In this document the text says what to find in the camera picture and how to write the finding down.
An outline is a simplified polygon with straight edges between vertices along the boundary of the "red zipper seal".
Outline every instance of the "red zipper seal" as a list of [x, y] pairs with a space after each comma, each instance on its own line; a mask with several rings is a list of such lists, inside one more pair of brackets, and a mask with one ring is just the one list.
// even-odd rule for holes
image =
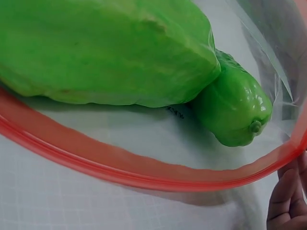
[[0, 133], [38, 155], [113, 183], [173, 192], [243, 186], [299, 156], [307, 147], [307, 104], [290, 140], [235, 170], [192, 169], [139, 156], [62, 126], [0, 89]]

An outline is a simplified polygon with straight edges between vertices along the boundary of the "human hand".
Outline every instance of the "human hand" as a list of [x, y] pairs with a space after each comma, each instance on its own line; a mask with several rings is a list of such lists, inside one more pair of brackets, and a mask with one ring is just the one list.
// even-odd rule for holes
[[269, 204], [267, 230], [307, 230], [307, 155], [287, 164], [278, 171]]

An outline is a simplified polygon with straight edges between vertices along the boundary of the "white cutting mat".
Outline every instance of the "white cutting mat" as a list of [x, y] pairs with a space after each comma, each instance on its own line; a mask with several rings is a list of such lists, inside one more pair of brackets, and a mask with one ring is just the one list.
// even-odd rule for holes
[[0, 136], [1, 230], [261, 230], [275, 176], [215, 193], [110, 184]]

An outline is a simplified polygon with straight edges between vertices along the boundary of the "green vegetable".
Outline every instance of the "green vegetable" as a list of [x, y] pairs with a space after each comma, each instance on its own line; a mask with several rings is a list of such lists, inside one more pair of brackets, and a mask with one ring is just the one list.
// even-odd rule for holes
[[223, 145], [248, 145], [270, 120], [272, 103], [232, 56], [219, 50], [216, 55], [222, 72], [191, 102], [191, 107]]
[[219, 75], [190, 0], [1, 0], [0, 80], [85, 104], [185, 103]]

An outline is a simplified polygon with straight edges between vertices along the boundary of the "clear plastic bag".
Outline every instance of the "clear plastic bag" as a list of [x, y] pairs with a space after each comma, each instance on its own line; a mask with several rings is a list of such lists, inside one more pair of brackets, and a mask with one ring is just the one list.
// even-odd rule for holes
[[291, 1], [195, 2], [211, 22], [216, 47], [251, 73], [273, 102], [271, 122], [250, 145], [221, 145], [182, 104], [69, 105], [16, 100], [5, 90], [0, 132], [75, 170], [150, 189], [226, 189], [282, 167], [307, 147], [307, 35], [299, 10]]

